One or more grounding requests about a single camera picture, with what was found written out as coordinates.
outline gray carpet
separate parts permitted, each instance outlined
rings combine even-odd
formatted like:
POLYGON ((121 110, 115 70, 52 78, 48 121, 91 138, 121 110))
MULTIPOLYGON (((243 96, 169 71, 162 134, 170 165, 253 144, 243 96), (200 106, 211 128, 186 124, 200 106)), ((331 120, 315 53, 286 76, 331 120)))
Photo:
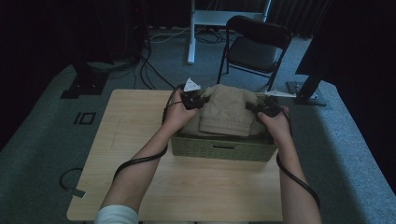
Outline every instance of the gray carpet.
MULTIPOLYGON (((215 85, 223 44, 197 42, 195 64, 187 65, 188 42, 183 37, 152 44, 150 63, 175 86, 188 77, 203 87, 215 85)), ((308 45, 309 40, 293 38, 275 89, 287 91, 286 81, 306 79, 294 73, 308 45)), ((102 63, 93 65, 108 68, 102 63)), ((111 73, 101 95, 81 95, 74 100, 60 99, 76 75, 71 66, 52 80, 0 153, 0 223, 73 223, 66 218, 72 196, 61 188, 60 176, 84 166, 111 92, 147 89, 139 68, 111 73), (79 113, 87 114, 83 123, 89 123, 90 115, 95 113, 92 124, 79 124, 79 113)), ((171 90, 151 69, 144 78, 149 78, 156 89, 171 90)), ((264 91, 266 80, 232 70, 221 83, 264 91)), ((324 223, 395 223, 394 194, 336 88, 322 82, 319 90, 331 109, 295 105, 291 99, 281 99, 281 104, 290 107, 295 143, 307 178, 321 199, 324 223)), ((64 184, 74 187, 78 178, 79 171, 70 172, 64 184)))

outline black chair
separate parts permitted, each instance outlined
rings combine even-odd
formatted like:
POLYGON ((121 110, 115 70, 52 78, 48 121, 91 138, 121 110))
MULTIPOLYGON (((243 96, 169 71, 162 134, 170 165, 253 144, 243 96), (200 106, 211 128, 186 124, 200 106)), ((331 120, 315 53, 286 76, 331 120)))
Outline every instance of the black chair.
POLYGON ((289 47, 291 32, 285 27, 245 16, 230 18, 226 24, 226 32, 226 44, 217 83, 220 83, 224 60, 227 60, 227 74, 230 71, 229 67, 232 67, 269 77, 266 85, 268 85, 267 90, 270 91, 283 56, 289 47), (239 34, 232 44, 231 30, 239 34))

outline desk leg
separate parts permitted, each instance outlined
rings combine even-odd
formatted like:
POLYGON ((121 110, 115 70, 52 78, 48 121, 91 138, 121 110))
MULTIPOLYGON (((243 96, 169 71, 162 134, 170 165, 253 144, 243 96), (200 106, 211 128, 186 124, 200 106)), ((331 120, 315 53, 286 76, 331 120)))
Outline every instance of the desk leg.
POLYGON ((195 0, 191 0, 191 25, 190 25, 190 45, 188 64, 194 64, 195 61, 195 0))

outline hand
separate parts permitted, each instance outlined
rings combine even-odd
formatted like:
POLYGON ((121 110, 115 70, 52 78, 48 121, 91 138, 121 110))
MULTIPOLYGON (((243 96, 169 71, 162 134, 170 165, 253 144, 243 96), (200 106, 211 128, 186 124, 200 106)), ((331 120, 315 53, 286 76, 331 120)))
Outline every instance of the hand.
POLYGON ((165 122, 163 125, 169 126, 174 132, 183 128, 192 117, 195 116, 198 109, 187 110, 181 100, 181 89, 175 91, 171 103, 168 106, 165 122))
POLYGON ((258 116, 274 137, 275 144, 278 147, 291 140, 290 125, 283 113, 279 113, 274 118, 270 118, 262 112, 259 112, 258 116))

